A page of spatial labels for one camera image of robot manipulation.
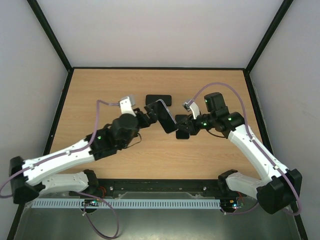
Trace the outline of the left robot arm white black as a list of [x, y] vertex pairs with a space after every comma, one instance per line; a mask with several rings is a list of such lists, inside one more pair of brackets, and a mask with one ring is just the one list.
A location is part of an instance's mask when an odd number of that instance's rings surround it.
[[162, 105], [156, 101], [144, 108], [132, 109], [127, 99], [119, 102], [120, 117], [75, 144], [44, 156], [23, 159], [16, 156], [10, 160], [9, 182], [14, 204], [25, 204], [41, 195], [54, 192], [92, 192], [98, 181], [94, 171], [84, 170], [75, 174], [63, 174], [64, 170], [91, 163], [115, 155], [129, 148], [140, 129], [148, 128], [158, 121]]

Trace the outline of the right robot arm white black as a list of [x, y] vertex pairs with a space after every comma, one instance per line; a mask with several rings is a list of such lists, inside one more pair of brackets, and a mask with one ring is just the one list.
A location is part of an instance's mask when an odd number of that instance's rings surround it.
[[231, 169], [219, 175], [218, 191], [229, 196], [240, 192], [257, 200], [269, 214], [274, 214], [296, 202], [300, 195], [302, 175], [290, 170], [260, 142], [248, 126], [246, 114], [230, 113], [221, 93], [204, 96], [208, 110], [202, 114], [194, 99], [183, 104], [191, 114], [177, 123], [179, 130], [195, 136], [200, 130], [215, 129], [233, 143], [249, 160], [259, 178], [245, 176]]

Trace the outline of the black smartphone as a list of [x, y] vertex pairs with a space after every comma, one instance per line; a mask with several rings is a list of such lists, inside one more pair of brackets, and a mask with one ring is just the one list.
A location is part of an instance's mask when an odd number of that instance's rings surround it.
[[175, 137], [177, 140], [188, 140], [190, 138], [189, 131], [187, 130], [187, 120], [189, 116], [186, 114], [177, 114], [175, 120], [177, 122], [177, 131]]

